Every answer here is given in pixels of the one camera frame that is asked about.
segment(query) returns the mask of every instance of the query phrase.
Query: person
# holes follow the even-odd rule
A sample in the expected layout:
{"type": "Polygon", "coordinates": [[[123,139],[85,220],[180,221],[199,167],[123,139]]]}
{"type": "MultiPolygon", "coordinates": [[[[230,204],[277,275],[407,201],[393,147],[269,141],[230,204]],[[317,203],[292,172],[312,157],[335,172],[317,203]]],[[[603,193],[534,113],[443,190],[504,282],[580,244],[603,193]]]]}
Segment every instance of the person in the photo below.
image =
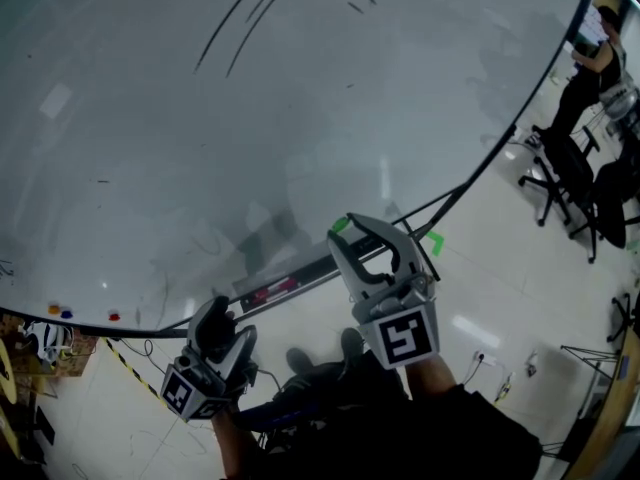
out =
{"type": "MultiPolygon", "coordinates": [[[[620,41],[620,17],[605,5],[598,7],[602,29],[607,35],[594,57],[587,57],[574,50],[573,60],[581,66],[567,87],[565,87],[558,112],[551,126],[544,130],[533,126],[535,134],[543,135],[548,131],[552,136],[566,137],[573,131],[582,113],[591,105],[599,102],[599,94],[616,84],[622,75],[621,65],[626,53],[620,41]]],[[[533,138],[530,145],[539,147],[540,142],[533,138]]]]}
{"type": "Polygon", "coordinates": [[[240,417],[252,410],[238,413],[234,403],[213,417],[227,478],[534,477],[538,439],[457,385],[442,357],[406,366],[409,400],[398,373],[363,352],[355,329],[341,342],[340,363],[314,366],[299,349],[287,353],[296,375],[265,406],[294,408],[274,418],[285,423],[267,432],[264,447],[250,431],[255,418],[252,427],[240,417]]]}

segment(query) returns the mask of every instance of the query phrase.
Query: black pants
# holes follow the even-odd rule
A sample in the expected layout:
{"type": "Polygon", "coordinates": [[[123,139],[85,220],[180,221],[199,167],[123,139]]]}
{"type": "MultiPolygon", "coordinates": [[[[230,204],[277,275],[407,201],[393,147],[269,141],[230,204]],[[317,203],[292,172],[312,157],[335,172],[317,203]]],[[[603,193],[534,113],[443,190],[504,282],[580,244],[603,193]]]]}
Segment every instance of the black pants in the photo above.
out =
{"type": "Polygon", "coordinates": [[[560,108],[553,120],[550,131],[554,135],[567,136],[576,126],[582,113],[591,105],[598,103],[597,79],[578,74],[565,87],[560,98],[560,108]]]}

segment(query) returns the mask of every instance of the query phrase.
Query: black marker line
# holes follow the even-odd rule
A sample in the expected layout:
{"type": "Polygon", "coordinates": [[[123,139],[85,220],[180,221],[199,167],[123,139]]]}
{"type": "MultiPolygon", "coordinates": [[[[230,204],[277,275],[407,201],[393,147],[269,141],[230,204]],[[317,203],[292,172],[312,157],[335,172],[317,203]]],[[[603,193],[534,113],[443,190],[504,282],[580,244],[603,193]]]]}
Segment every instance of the black marker line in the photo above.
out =
{"type": "Polygon", "coordinates": [[[276,0],[269,0],[269,3],[265,6],[264,9],[262,9],[262,12],[260,13],[260,16],[258,16],[256,21],[253,22],[253,25],[251,25],[251,28],[249,29],[249,32],[247,32],[247,34],[244,36],[244,39],[242,40],[242,43],[240,43],[240,47],[236,51],[236,54],[233,56],[233,60],[231,61],[231,65],[229,66],[229,69],[227,70],[227,78],[229,78],[229,75],[231,74],[231,70],[233,69],[233,66],[235,66],[236,61],[238,60],[238,57],[240,55],[240,52],[244,48],[244,45],[246,44],[247,40],[249,39],[249,36],[253,32],[253,30],[258,26],[258,23],[260,23],[260,20],[262,20],[264,15],[267,14],[267,11],[271,8],[271,6],[274,4],[275,1],[276,0]]]}
{"type": "Polygon", "coordinates": [[[358,11],[360,14],[364,14],[362,9],[360,9],[360,7],[358,7],[356,4],[352,4],[351,2],[349,2],[349,5],[353,7],[356,11],[358,11]]]}
{"type": "Polygon", "coordinates": [[[198,60],[198,63],[196,64],[195,69],[193,70],[194,73],[196,71],[198,71],[198,68],[200,67],[200,64],[202,64],[202,61],[206,57],[207,52],[209,51],[209,48],[211,48],[211,44],[213,43],[213,40],[217,37],[218,33],[220,32],[220,30],[222,29],[224,24],[227,22],[227,20],[231,16],[231,14],[233,14],[233,11],[236,10],[236,7],[238,7],[238,5],[240,5],[240,2],[242,2],[242,0],[236,0],[236,3],[233,4],[233,6],[231,7],[231,9],[229,9],[229,11],[225,15],[225,17],[222,18],[222,21],[218,25],[218,28],[216,28],[216,31],[211,36],[211,39],[209,39],[209,42],[207,43],[207,46],[204,47],[204,51],[202,52],[202,55],[200,55],[200,59],[198,60]]]}
{"type": "Polygon", "coordinates": [[[253,10],[249,13],[249,16],[247,17],[247,19],[245,20],[245,23],[249,23],[249,20],[251,19],[251,17],[255,14],[255,12],[258,10],[258,7],[260,7],[262,5],[262,2],[264,2],[265,0],[260,0],[256,6],[253,8],[253,10]]]}

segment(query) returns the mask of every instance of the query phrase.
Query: green object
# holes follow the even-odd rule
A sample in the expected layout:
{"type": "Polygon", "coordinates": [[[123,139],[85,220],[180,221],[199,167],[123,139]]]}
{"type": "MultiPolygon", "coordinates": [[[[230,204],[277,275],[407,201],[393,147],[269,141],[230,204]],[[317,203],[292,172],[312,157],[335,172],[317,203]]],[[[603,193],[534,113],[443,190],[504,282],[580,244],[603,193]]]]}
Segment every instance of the green object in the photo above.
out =
{"type": "Polygon", "coordinates": [[[333,226],[331,226],[331,230],[334,233],[340,233],[343,229],[345,229],[349,225],[349,217],[340,217],[333,226]]]}
{"type": "Polygon", "coordinates": [[[429,231],[426,234],[426,237],[430,238],[435,242],[433,244],[433,249],[431,250],[431,253],[436,257],[440,256],[440,252],[442,251],[442,246],[444,245],[444,237],[434,231],[429,231]]]}

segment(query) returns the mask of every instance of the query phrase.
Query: power outlet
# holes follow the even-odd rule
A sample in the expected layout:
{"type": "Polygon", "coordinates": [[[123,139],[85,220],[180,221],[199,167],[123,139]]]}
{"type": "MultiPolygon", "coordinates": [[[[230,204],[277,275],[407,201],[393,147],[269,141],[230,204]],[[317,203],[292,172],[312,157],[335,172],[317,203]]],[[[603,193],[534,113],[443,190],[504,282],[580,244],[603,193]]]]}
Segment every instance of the power outlet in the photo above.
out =
{"type": "Polygon", "coordinates": [[[489,355],[483,350],[478,350],[474,354],[473,358],[476,361],[480,361],[480,356],[481,355],[484,356],[482,358],[482,364],[486,364],[487,366],[495,366],[496,364],[498,364],[498,359],[495,356],[489,355]]]}

